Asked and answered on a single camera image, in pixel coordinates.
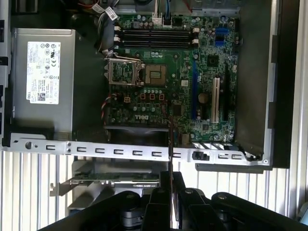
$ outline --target motherboard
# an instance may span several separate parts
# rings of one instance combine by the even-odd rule
[[[106,58],[108,125],[167,127],[179,143],[234,137],[239,19],[120,15]]]

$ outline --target green circuit board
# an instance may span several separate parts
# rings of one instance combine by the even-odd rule
[[[110,85],[111,93],[121,94],[111,100],[107,121],[114,125],[167,126],[168,118],[173,115],[174,126],[179,131],[177,137],[183,137],[183,143],[189,141],[231,142],[234,136],[235,104],[237,87],[238,55],[234,44],[238,39],[234,20],[222,22],[220,17],[181,16],[181,25],[163,28],[153,25],[153,29],[192,30],[199,28],[199,45],[194,49],[118,49],[121,56],[140,59],[144,64],[144,86]],[[120,15],[121,28],[140,28],[145,24],[136,15]],[[217,46],[215,31],[224,27],[224,44]],[[132,66],[129,63],[113,66],[113,79],[121,78],[130,82]],[[196,118],[192,119],[193,74],[197,73]],[[229,72],[228,111],[224,116],[223,105],[219,106],[219,122],[212,123],[213,78],[223,79]]]

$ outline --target barcode sticker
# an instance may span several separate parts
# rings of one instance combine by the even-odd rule
[[[105,12],[107,13],[107,15],[112,21],[117,19],[117,14],[114,12],[114,10],[110,6],[106,8]]]
[[[59,104],[60,42],[28,42],[26,99]]]
[[[97,13],[103,13],[105,10],[99,5],[99,4],[94,4],[92,6],[92,10],[94,10]]]

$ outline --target white pci slot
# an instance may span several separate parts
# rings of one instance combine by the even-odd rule
[[[212,91],[212,123],[217,124],[219,122],[219,86],[220,78],[213,79],[213,91]]]

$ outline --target blue pcie slot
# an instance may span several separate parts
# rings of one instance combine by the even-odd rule
[[[229,34],[229,29],[223,27],[216,28],[216,34],[227,35]]]
[[[198,100],[198,72],[197,63],[193,62],[192,67],[192,120],[197,118],[197,100]]]
[[[216,47],[222,47],[225,45],[225,42],[224,41],[215,41],[215,46]]]

